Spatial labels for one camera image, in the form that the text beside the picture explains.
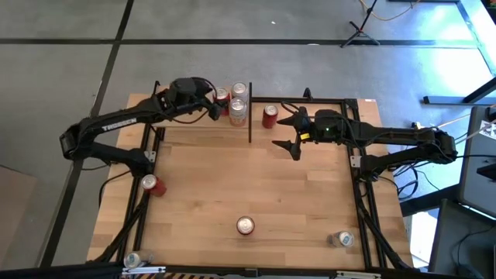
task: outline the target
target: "electrical wire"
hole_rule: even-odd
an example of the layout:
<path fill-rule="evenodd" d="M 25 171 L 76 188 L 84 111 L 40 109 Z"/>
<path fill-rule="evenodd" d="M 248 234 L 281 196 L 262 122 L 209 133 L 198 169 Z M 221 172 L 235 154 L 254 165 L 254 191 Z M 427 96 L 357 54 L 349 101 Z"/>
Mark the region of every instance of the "electrical wire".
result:
<path fill-rule="evenodd" d="M 468 158 L 468 157 L 496 158 L 496 155 L 473 154 L 473 155 L 456 156 L 456 158 Z"/>
<path fill-rule="evenodd" d="M 177 123 L 180 123 L 180 124 L 194 124 L 198 121 L 200 121 L 200 119 L 203 118 L 203 116 L 205 116 L 207 114 L 208 111 L 206 112 L 203 112 L 200 117 L 198 117 L 197 119 L 193 120 L 193 121 L 181 121 L 181 120 L 177 120 L 177 119 L 171 119 L 172 121 L 174 122 L 177 122 Z"/>
<path fill-rule="evenodd" d="M 118 164 L 118 162 L 107 162 L 107 161 L 103 161 L 105 164 L 104 165 L 101 165 L 101 166 L 98 166 L 98 167 L 83 167 L 81 170 L 83 171 L 96 171 L 96 170 L 99 170 L 99 169 L 102 169 L 104 167 L 110 167 L 111 165 L 113 164 Z"/>
<path fill-rule="evenodd" d="M 396 18 L 398 18 L 400 16 L 403 16 L 409 10 L 413 9 L 418 3 L 420 3 L 420 1 L 421 0 L 417 0 L 415 3 L 411 3 L 410 2 L 410 8 L 406 9 L 404 12 L 402 12 L 402 13 L 400 13 L 398 15 L 395 15 L 395 16 L 389 18 L 389 19 L 382 18 L 382 17 L 376 15 L 374 12 L 372 12 L 371 14 L 372 14 L 372 16 L 374 16 L 374 18 L 379 19 L 380 21 L 391 21 L 391 20 L 396 19 Z M 360 0 L 360 3 L 362 4 L 362 7 L 363 7 L 364 10 L 368 10 L 369 9 L 369 7 L 367 6 L 367 4 L 365 3 L 364 0 Z"/>
<path fill-rule="evenodd" d="M 467 234 L 466 236 L 464 236 L 461 240 L 460 240 L 460 244 L 458 244 L 458 251 L 456 252 L 456 273 L 458 274 L 458 270 L 460 268 L 460 247 L 462 246 L 463 244 L 463 241 L 465 241 L 467 238 L 471 237 L 471 236 L 475 236 L 477 234 L 481 234 L 481 233 L 489 233 L 489 231 L 491 231 L 492 229 L 494 229 L 494 227 L 496 227 L 496 225 L 493 225 L 491 228 L 489 229 L 483 229 L 481 231 L 478 231 L 478 232 L 472 232 L 472 233 L 469 233 Z"/>
<path fill-rule="evenodd" d="M 96 171 L 96 170 L 99 170 L 99 169 L 102 169 L 104 167 L 109 167 L 108 164 L 104 164 L 104 165 L 101 165 L 101 166 L 98 166 L 98 167 L 83 167 L 81 170 L 83 171 Z"/>
<path fill-rule="evenodd" d="M 495 120 L 493 120 L 493 121 L 491 121 L 491 122 L 489 122 L 486 126 L 484 126 L 484 127 L 480 128 L 479 130 L 477 130 L 477 131 L 475 131 L 475 132 L 471 133 L 471 134 L 470 134 L 468 137 L 466 137 L 465 139 L 462 139 L 462 140 L 461 140 L 461 141 L 459 141 L 459 142 L 455 142 L 455 144 L 462 143 L 462 142 L 464 142 L 464 141 L 466 141 L 466 140 L 468 140 L 468 139 L 473 138 L 473 137 L 474 137 L 474 136 L 476 136 L 476 135 L 477 135 L 480 131 L 482 131 L 483 129 L 487 129 L 489 126 L 492 126 L 495 122 L 496 122 L 496 119 L 495 119 Z"/>
<path fill-rule="evenodd" d="M 125 171 L 125 172 L 123 172 L 121 174 L 117 174 L 116 176 L 111 177 L 111 178 L 107 179 L 105 182 L 103 182 L 102 186 L 100 186 L 100 192 L 98 193 L 98 208 L 100 208 L 100 205 L 102 204 L 103 189 L 105 188 L 107 183 L 109 183 L 110 181 L 113 181 L 114 179 L 119 178 L 123 175 L 126 175 L 130 172 L 131 172 L 130 170 Z"/>
<path fill-rule="evenodd" d="M 461 135 L 461 136 L 457 137 L 457 138 L 455 139 L 455 141 L 457 141 L 457 140 L 459 140 L 459 139 L 463 138 L 463 137 L 464 137 L 464 136 L 466 136 L 467 134 L 468 134 L 468 132 L 466 132 L 466 133 L 464 133 L 463 135 Z"/>

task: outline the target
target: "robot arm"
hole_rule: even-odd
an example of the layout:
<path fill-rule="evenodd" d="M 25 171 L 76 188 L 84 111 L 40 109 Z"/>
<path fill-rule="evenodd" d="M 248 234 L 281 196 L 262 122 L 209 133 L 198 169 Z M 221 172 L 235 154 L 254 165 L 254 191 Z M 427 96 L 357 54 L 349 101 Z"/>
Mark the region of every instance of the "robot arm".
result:
<path fill-rule="evenodd" d="M 376 181 L 389 167 L 400 167 L 423 160 L 436 164 L 449 164 L 456 159 L 457 151 L 453 137 L 440 130 L 374 127 L 365 122 L 347 119 L 331 109 L 321 109 L 315 116 L 308 116 L 306 108 L 299 107 L 293 113 L 292 116 L 277 123 L 294 127 L 295 142 L 273 141 L 274 144 L 288 150 L 293 160 L 300 159 L 300 145 L 306 142 L 346 144 L 360 149 L 372 143 L 415 146 L 381 157 L 374 155 L 351 157 L 352 166 L 360 169 L 361 178 Z"/>
<path fill-rule="evenodd" d="M 205 95 L 212 89 L 215 90 L 213 84 L 201 77 L 178 78 L 168 89 L 132 108 L 82 119 L 60 136 L 64 157 L 68 160 L 94 157 L 104 162 L 115 161 L 126 164 L 133 176 L 149 174 L 152 164 L 142 150 L 123 150 L 96 143 L 96 136 L 137 123 L 172 121 L 174 117 L 202 109 L 207 109 L 208 116 L 217 120 L 221 107 L 226 104 L 210 102 Z"/>

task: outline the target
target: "red soda can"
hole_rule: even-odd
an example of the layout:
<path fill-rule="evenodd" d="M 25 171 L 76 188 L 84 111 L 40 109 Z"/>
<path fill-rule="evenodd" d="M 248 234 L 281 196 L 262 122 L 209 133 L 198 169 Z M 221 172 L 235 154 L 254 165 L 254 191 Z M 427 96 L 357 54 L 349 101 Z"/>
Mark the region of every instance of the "red soda can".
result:
<path fill-rule="evenodd" d="M 226 101 L 225 108 L 222 109 L 220 115 L 229 115 L 229 101 L 231 101 L 231 94 L 225 88 L 216 88 L 217 95 L 214 92 L 214 102 L 216 101 Z"/>
<path fill-rule="evenodd" d="M 275 105 L 266 105 L 263 113 L 262 126 L 266 129 L 272 129 L 277 121 L 277 107 Z"/>
<path fill-rule="evenodd" d="M 147 174 L 141 179 L 141 187 L 156 197 L 161 197 L 167 191 L 162 180 L 153 174 Z"/>

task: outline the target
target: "gray floor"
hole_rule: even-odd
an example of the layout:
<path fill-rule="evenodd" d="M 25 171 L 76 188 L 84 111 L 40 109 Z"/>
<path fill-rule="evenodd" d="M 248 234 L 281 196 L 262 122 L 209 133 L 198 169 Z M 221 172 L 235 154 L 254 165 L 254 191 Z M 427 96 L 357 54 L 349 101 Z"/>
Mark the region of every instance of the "gray floor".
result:
<path fill-rule="evenodd" d="M 136 0 L 125 38 L 345 39 L 361 21 L 358 1 Z M 477 0 L 463 0 L 483 43 L 496 28 Z M 0 38 L 113 38 L 125 0 L 0 2 Z M 379 16 L 408 3 L 380 0 Z M 388 40 L 472 40 L 454 4 L 418 4 L 399 19 L 371 19 L 367 30 Z M 8 260 L 2 268 L 31 267 L 43 247 L 69 162 L 58 136 L 88 115 L 110 46 L 0 45 L 0 164 L 39 178 Z M 252 81 L 259 96 L 375 98 L 385 126 L 424 126 L 467 114 L 468 108 L 426 107 L 424 95 L 463 96 L 491 78 L 477 49 L 400 46 L 121 46 L 102 112 L 126 105 L 129 93 L 153 82 L 202 76 L 215 84 Z M 467 119 L 446 130 L 460 136 Z M 100 140 L 114 143 L 116 134 Z M 88 166 L 98 162 L 88 161 Z M 439 187 L 457 182 L 460 162 L 424 167 Z M 60 241 L 55 264 L 85 260 L 106 170 L 84 173 Z M 398 180 L 411 180 L 406 174 Z M 416 195 L 432 191 L 425 181 Z"/>

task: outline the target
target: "wooden tabletop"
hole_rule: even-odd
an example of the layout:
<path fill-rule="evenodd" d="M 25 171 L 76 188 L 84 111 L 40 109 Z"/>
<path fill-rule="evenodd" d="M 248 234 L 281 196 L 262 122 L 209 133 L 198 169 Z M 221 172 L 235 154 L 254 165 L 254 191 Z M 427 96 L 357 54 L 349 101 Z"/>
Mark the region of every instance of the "wooden tabletop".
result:
<path fill-rule="evenodd" d="M 128 107 L 149 95 L 133 94 Z M 360 118 L 381 125 L 374 100 L 359 100 Z M 162 122 L 165 141 L 158 152 L 155 175 L 167 193 L 152 197 L 143 233 L 143 250 L 152 250 L 154 264 L 364 269 L 357 212 L 345 146 L 306 143 L 301 160 L 271 140 L 294 140 L 289 126 L 261 125 L 264 103 L 253 104 L 253 142 L 247 125 L 232 127 L 229 118 L 213 122 L 208 117 L 193 125 Z M 304 105 L 308 114 L 337 105 Z M 289 116 L 279 109 L 279 119 Z M 191 120 L 198 114 L 183 116 Z M 120 130 L 117 147 L 138 147 L 143 125 Z M 367 152 L 387 153 L 386 146 L 372 145 Z M 126 171 L 112 166 L 109 177 Z M 128 174 L 107 184 L 98 213 L 88 259 L 99 256 L 122 227 L 132 177 Z M 394 185 L 374 183 L 381 230 L 394 250 L 412 264 L 408 239 Z M 236 231 L 236 220 L 250 216 L 252 234 Z M 355 235 L 350 248 L 326 244 L 330 233 L 347 230 Z M 129 238 L 132 246 L 134 232 Z M 369 232 L 374 265 L 377 252 Z"/>

